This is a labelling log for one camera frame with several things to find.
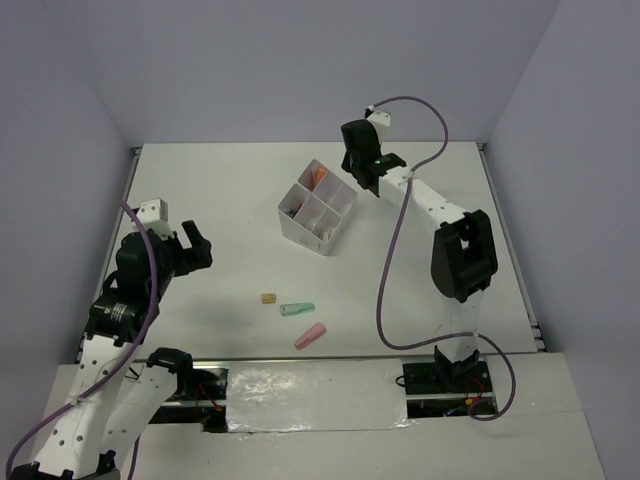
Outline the green highlighter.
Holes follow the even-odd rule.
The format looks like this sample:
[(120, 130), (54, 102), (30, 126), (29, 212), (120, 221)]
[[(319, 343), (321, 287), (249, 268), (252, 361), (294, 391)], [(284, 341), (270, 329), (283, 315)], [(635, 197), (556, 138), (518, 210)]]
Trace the green highlighter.
[(315, 305), (312, 302), (296, 302), (281, 304), (279, 307), (280, 314), (283, 317), (291, 317), (300, 314), (310, 313), (315, 310)]

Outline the orange highlighter with clear cap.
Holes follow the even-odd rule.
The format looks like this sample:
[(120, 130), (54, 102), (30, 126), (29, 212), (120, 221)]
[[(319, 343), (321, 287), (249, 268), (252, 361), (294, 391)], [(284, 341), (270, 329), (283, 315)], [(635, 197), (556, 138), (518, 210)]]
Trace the orange highlighter with clear cap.
[(323, 166), (320, 166), (314, 174), (314, 184), (317, 185), (322, 180), (322, 178), (326, 175), (326, 173), (327, 173), (327, 169)]

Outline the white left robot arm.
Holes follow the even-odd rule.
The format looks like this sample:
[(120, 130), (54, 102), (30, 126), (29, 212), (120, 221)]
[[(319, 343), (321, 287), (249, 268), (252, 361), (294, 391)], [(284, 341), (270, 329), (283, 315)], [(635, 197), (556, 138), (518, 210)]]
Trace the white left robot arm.
[(182, 399), (193, 392), (191, 355), (160, 347), (149, 355), (130, 392), (118, 396), (171, 281), (213, 264), (211, 242), (195, 222), (185, 221), (182, 228), (189, 247), (175, 231), (151, 224), (124, 237), (116, 268), (90, 307), (66, 403), (43, 420), (53, 429), (31, 462), (8, 459), (7, 478), (118, 479), (160, 405), (170, 396)]

